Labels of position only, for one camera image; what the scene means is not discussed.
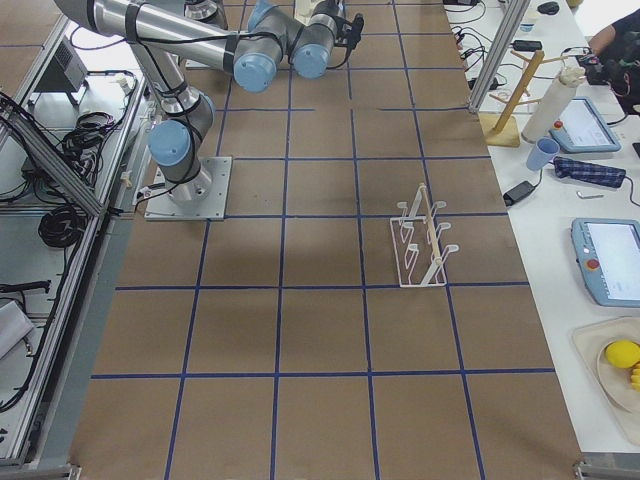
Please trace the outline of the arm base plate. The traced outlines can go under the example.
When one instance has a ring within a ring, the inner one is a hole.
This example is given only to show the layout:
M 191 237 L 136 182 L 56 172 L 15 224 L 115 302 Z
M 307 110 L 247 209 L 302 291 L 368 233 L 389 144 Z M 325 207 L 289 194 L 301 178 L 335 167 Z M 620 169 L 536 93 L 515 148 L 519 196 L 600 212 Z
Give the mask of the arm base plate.
M 146 203 L 148 221 L 223 220 L 232 170 L 231 157 L 200 159 L 199 175 Z

